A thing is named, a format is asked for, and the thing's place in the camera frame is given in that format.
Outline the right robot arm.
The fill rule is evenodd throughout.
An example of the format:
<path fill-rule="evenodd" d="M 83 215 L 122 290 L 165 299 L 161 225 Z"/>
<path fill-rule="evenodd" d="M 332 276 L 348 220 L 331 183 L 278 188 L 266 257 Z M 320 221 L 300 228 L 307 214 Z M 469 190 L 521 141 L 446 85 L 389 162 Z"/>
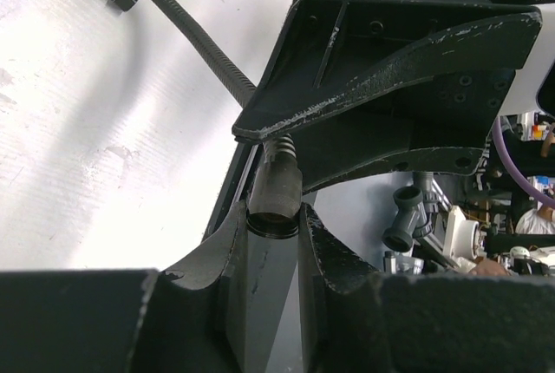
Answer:
<path fill-rule="evenodd" d="M 552 106 L 553 3 L 297 0 L 233 135 L 289 135 L 305 192 L 395 171 L 470 174 L 497 116 Z"/>

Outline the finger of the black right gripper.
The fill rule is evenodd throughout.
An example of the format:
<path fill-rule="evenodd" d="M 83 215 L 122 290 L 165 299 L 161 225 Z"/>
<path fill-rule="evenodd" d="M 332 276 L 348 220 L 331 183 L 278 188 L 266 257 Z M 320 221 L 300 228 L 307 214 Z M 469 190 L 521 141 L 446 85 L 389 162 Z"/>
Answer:
<path fill-rule="evenodd" d="M 485 0 L 298 0 L 262 81 L 293 37 L 314 41 L 339 26 L 412 42 L 475 20 L 538 20 L 538 10 Z M 471 173 L 517 71 L 439 75 L 286 133 L 296 145 L 304 191 L 391 171 Z"/>
<path fill-rule="evenodd" d="M 335 26 L 284 44 L 232 128 L 260 143 L 439 75 L 522 69 L 539 20 L 475 20 L 412 42 L 373 39 Z"/>

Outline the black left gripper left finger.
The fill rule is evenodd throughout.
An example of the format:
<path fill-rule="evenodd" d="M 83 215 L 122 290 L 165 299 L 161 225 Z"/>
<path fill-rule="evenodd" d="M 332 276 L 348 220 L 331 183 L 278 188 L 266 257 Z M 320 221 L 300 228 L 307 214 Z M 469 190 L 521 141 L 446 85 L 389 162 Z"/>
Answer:
<path fill-rule="evenodd" d="M 132 372 L 243 372 L 246 369 L 246 205 L 160 272 L 149 296 Z"/>

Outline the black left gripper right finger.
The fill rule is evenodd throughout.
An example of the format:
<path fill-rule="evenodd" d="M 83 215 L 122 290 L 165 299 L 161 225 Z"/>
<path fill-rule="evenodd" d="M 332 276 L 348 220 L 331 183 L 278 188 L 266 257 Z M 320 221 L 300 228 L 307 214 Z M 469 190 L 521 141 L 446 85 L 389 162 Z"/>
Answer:
<path fill-rule="evenodd" d="M 371 276 L 315 209 L 299 212 L 298 291 L 306 372 L 389 372 L 390 350 Z"/>

